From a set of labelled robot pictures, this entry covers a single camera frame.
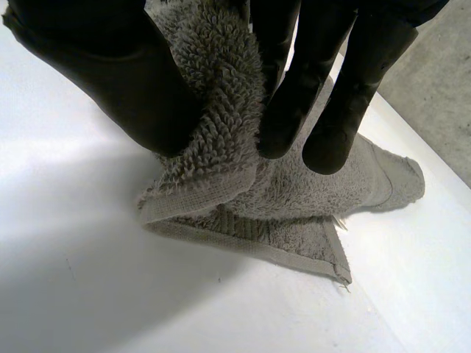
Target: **black glove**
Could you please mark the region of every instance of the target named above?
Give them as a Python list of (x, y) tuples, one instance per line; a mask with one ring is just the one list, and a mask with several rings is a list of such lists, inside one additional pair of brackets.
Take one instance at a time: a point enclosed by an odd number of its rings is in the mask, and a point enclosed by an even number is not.
[(4, 24), (137, 143), (167, 157), (187, 146), (201, 107), (144, 1), (10, 0)]

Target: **towel hem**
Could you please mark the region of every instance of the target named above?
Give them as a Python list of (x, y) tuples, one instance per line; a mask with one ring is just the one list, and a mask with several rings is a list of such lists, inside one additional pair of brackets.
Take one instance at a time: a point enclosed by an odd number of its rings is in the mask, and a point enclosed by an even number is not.
[(186, 188), (184, 191), (156, 195), (144, 202), (141, 223), (149, 224), (167, 218), (210, 210), (248, 191), (255, 181), (255, 166), (236, 174), (215, 175), (207, 181), (210, 188)]
[[(240, 239), (206, 229), (191, 227), (185, 224), (178, 224), (173, 221), (148, 223), (144, 227), (166, 238), (205, 244), (218, 249), (248, 254), (260, 260), (268, 260), (288, 268), (315, 274), (325, 274), (341, 284), (345, 284), (345, 282), (350, 284), (352, 282), (350, 271), (339, 264), (334, 265), (324, 260), (303, 257), (298, 254), (285, 252), (284, 250), (274, 248), (270, 245), (256, 243), (251, 240)], [(332, 243), (336, 257), (343, 254), (342, 251), (340, 251), (339, 254), (339, 248), (335, 244), (335, 241)]]

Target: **towel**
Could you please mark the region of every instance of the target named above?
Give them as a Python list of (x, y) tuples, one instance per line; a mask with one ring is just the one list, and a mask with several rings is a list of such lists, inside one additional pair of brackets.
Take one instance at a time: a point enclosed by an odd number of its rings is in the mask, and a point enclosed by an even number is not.
[(263, 159), (256, 148), (261, 59), (237, 11), (225, 0), (154, 0), (146, 11), (205, 108), (179, 157), (156, 155), (163, 173), (139, 197), (143, 227), (350, 284), (333, 216), (415, 202), (425, 192), (419, 165), (358, 135), (338, 173), (308, 170), (302, 146), (332, 91), (331, 80), (291, 151), (279, 160)]

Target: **terry cloth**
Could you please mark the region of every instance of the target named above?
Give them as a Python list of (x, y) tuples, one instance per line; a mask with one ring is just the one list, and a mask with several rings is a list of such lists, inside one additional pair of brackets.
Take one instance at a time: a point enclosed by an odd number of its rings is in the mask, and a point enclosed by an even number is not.
[(261, 59), (238, 13), (223, 0), (154, 0), (146, 9), (205, 109), (179, 157), (157, 156), (164, 172), (140, 197), (143, 226), (351, 283), (333, 215), (416, 201), (425, 191), (419, 165), (358, 135), (338, 173), (308, 170), (302, 145), (326, 104), (331, 80), (291, 151), (279, 160), (259, 157)]

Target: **finger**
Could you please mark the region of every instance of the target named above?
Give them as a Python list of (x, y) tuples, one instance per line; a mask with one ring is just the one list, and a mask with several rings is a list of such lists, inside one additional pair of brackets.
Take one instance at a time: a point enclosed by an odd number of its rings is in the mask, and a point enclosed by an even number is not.
[(249, 0), (229, 0), (229, 6), (234, 7), (238, 14), (241, 16), (242, 21), (244, 21), (247, 26), (249, 25)]
[(87, 93), (141, 146), (173, 157), (188, 145), (199, 123), (199, 102), (180, 75), (166, 39), (144, 13), (129, 28), (128, 37), (121, 37), (132, 45), (106, 54), (38, 34), (10, 7), (4, 24), (18, 42)]
[(266, 102), (280, 82), (300, 11), (300, 0), (251, 0), (250, 14), (263, 62)]
[(260, 153), (282, 157), (311, 111), (355, 12), (331, 0), (303, 0), (290, 69), (262, 118)]

